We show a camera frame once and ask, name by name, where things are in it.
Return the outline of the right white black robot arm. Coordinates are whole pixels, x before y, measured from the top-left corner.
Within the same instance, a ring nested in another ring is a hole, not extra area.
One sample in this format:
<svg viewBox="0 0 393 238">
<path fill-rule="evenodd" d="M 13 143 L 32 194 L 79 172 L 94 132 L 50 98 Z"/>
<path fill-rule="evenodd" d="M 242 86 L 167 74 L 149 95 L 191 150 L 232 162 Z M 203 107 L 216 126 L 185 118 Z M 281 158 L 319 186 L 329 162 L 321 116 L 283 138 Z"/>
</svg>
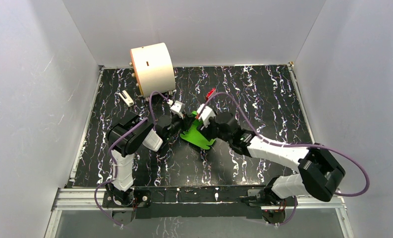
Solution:
<svg viewBox="0 0 393 238">
<path fill-rule="evenodd" d="M 329 202 L 345 176 L 345 170 L 327 149 L 318 144 L 296 147 L 259 137 L 242 129 L 231 113 L 200 116 L 200 132 L 208 139 L 221 139 L 237 154 L 266 159 L 295 171 L 289 176 L 271 179 L 257 196 L 271 205 L 279 205 L 292 196 L 310 195 Z"/>
</svg>

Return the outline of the green paper box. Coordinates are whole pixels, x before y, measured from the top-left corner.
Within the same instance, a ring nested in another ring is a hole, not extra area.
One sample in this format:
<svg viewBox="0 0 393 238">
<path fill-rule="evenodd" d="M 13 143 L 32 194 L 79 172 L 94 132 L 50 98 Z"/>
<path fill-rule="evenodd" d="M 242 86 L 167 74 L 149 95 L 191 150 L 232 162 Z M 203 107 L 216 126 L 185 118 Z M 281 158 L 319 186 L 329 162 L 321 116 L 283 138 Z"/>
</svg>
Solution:
<svg viewBox="0 0 393 238">
<path fill-rule="evenodd" d="M 201 149 L 209 150 L 214 144 L 215 139 L 207 139 L 199 130 L 203 123 L 196 119 L 197 112 L 190 114 L 183 113 L 183 126 L 180 132 L 180 138 L 193 144 Z"/>
</svg>

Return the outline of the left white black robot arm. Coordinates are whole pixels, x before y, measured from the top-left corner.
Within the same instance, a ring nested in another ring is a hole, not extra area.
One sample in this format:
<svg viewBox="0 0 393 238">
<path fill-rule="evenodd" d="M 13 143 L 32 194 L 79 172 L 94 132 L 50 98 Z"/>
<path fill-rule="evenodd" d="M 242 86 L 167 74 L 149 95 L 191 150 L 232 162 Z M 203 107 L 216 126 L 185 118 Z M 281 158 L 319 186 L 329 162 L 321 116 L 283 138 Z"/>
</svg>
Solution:
<svg viewBox="0 0 393 238">
<path fill-rule="evenodd" d="M 157 124 L 152 119 L 140 118 L 135 113 L 127 113 L 109 129 L 107 141 L 110 145 L 109 156 L 113 160 L 112 182 L 107 189 L 116 191 L 115 200 L 121 206 L 129 206 L 134 200 L 131 190 L 134 179 L 132 175 L 135 152 L 145 146 L 154 152 L 163 148 L 168 141 L 181 131 L 188 130 L 195 118 L 184 114 L 164 115 Z"/>
</svg>

